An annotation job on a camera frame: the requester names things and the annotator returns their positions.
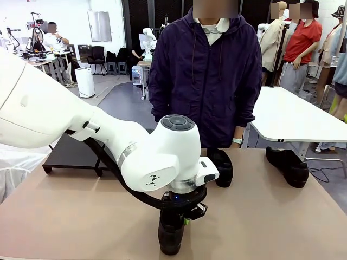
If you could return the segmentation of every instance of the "robot logo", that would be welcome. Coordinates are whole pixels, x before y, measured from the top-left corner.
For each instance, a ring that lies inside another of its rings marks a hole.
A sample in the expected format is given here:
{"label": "robot logo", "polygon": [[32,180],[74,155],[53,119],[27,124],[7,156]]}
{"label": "robot logo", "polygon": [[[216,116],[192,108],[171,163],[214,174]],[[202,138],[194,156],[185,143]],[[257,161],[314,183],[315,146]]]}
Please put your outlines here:
{"label": "robot logo", "polygon": [[154,181],[156,179],[159,179],[160,177],[158,177],[156,175],[151,175],[150,178],[152,178],[152,181],[150,183],[147,183],[146,185],[154,185],[154,187],[156,187],[156,184],[154,183]]}

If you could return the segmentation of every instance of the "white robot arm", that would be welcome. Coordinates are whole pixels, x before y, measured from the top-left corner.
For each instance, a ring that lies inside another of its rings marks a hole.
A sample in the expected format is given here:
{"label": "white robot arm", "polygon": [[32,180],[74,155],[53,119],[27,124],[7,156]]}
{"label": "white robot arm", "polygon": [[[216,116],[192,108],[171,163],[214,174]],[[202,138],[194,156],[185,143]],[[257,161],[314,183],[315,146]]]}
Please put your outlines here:
{"label": "white robot arm", "polygon": [[184,194],[219,177],[213,163],[200,157],[198,129],[188,118],[167,116],[149,135],[136,122],[89,105],[15,55],[0,50],[0,61],[0,143],[42,147],[66,130],[79,141],[100,140],[126,185],[139,192],[167,185]]}
{"label": "white robot arm", "polygon": [[153,31],[151,28],[145,28],[143,29],[144,35],[147,36],[147,41],[144,41],[142,44],[145,47],[145,60],[151,61],[152,60],[152,54],[151,50],[154,50],[157,45],[157,39],[153,34]]}
{"label": "white robot arm", "polygon": [[261,40],[263,34],[266,32],[267,29],[269,29],[269,24],[268,23],[261,23],[258,25],[258,31],[256,33],[256,36],[258,37],[258,41]]}
{"label": "white robot arm", "polygon": [[0,21],[0,39],[3,39],[6,45],[6,48],[9,52],[12,52],[15,48],[13,41],[8,33],[7,26],[5,26],[4,21]]}

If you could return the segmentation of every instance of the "hand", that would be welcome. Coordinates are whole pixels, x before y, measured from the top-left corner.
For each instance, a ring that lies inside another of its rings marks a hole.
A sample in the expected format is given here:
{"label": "hand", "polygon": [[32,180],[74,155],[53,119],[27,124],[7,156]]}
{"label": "hand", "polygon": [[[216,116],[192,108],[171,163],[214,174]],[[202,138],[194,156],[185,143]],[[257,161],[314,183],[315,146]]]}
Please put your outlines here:
{"label": "hand", "polygon": [[240,145],[239,144],[237,144],[237,143],[235,143],[235,142],[232,142],[232,145],[230,146],[230,148],[232,148],[232,149],[239,149],[240,148]]}
{"label": "hand", "polygon": [[301,64],[301,58],[297,57],[293,62],[293,69],[297,70],[300,67]]}

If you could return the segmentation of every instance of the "wristwatch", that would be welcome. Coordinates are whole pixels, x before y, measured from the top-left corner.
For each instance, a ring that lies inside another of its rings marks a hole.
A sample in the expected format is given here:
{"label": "wristwatch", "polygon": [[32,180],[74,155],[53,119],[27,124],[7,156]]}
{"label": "wristwatch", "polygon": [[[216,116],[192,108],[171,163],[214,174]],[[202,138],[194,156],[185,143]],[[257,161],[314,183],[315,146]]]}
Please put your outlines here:
{"label": "wristwatch", "polygon": [[236,144],[239,144],[239,145],[243,144],[243,140],[244,140],[243,138],[241,138],[241,139],[233,138],[233,142]]}

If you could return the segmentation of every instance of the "red shirt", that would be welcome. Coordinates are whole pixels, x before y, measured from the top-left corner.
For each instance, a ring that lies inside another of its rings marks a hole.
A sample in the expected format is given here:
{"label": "red shirt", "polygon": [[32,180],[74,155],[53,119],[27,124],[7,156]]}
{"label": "red shirt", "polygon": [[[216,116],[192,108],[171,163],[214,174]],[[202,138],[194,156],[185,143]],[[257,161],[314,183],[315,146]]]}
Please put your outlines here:
{"label": "red shirt", "polygon": [[[313,20],[307,27],[304,27],[304,23],[301,22],[289,40],[284,60],[289,62],[294,61],[309,46],[315,42],[319,42],[322,29],[322,25],[316,20]],[[312,52],[304,56],[301,59],[301,63],[309,63],[311,58]]]}

